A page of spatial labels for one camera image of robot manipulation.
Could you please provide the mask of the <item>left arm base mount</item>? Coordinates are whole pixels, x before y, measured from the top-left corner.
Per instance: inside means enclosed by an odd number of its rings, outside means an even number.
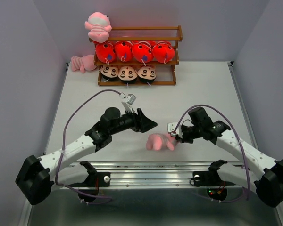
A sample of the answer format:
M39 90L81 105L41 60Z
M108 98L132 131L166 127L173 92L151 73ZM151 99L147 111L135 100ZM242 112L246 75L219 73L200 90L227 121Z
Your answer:
M87 161L80 162L78 167L82 171L77 171L67 183L79 191L80 202L86 205L100 205L111 202L111 197L100 195L100 188L110 186L111 173L97 171Z

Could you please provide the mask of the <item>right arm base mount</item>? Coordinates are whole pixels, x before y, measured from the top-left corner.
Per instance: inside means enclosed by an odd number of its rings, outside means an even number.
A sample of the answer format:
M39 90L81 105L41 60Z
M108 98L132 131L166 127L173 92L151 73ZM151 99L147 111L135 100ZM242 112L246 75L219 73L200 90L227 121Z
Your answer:
M222 180L217 173L225 164L227 161L218 160L213 162L206 171L194 171L189 183L194 187L208 186L206 191L210 199L229 203L229 201L225 201L227 197L226 186L233 186L234 183Z

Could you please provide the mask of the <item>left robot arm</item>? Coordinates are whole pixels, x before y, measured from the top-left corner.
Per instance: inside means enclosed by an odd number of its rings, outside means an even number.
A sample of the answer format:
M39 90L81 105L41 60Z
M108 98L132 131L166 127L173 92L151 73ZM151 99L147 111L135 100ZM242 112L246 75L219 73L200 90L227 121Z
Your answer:
M28 156L15 183L31 205L39 204L51 193L56 173L107 146L114 134L127 129L145 133L157 125L140 108L121 114L118 108L110 107L90 130L62 150L38 158L34 155Z

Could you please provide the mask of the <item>pink striped plush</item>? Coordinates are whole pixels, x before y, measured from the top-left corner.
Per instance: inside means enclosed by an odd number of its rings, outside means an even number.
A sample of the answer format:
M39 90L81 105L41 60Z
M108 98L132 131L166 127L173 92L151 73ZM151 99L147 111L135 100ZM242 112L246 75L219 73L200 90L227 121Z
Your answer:
M175 149L177 145L177 140L175 137L170 136L170 134L165 133L153 133L148 136L148 140L146 142L147 150L171 150Z
M97 68L97 65L94 64L94 55L86 56L73 56L71 57L71 70L73 72L80 71L85 73L86 71L93 71Z
M98 43L106 42L112 30L109 17L100 12L92 13L84 22L84 27L89 31L88 37Z

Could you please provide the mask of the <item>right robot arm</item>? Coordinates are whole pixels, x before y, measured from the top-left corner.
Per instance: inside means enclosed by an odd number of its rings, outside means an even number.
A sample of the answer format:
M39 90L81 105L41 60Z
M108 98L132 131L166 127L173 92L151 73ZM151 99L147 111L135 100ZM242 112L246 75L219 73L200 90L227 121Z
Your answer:
M191 126L181 121L168 124L168 133L180 143L193 143L202 138L227 151L243 163L235 167L229 162L213 162L207 171L194 173L193 186L213 186L221 182L242 186L255 193L269 207L277 207L283 201L283 159L278 161L265 155L242 140L228 119L213 122L206 105L195 105L186 110Z

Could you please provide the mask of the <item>doll plush orange cap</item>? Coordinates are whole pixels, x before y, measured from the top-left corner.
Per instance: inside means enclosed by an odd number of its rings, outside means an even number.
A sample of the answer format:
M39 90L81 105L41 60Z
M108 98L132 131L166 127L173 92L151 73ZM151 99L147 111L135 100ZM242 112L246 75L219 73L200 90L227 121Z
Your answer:
M102 78L106 81L115 81L118 79L119 68L115 65L103 65L100 68Z

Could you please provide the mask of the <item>red fish plush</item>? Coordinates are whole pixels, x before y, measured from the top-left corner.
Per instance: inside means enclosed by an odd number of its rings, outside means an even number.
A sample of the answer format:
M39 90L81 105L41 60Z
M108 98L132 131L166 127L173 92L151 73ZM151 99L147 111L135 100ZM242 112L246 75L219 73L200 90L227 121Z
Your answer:
M95 53L97 58L106 64L110 64L116 60L116 51L114 49L113 43L106 41L104 43L98 43L95 46Z
M152 49L154 58L159 62L166 64L175 56L175 50L167 41L158 41Z
M132 46L133 57L146 66L146 64L151 62L154 58L152 50L155 45L156 43L151 40L142 40L135 43Z
M121 62L128 62L133 59L132 46L133 42L131 41L117 41L114 44L116 55Z

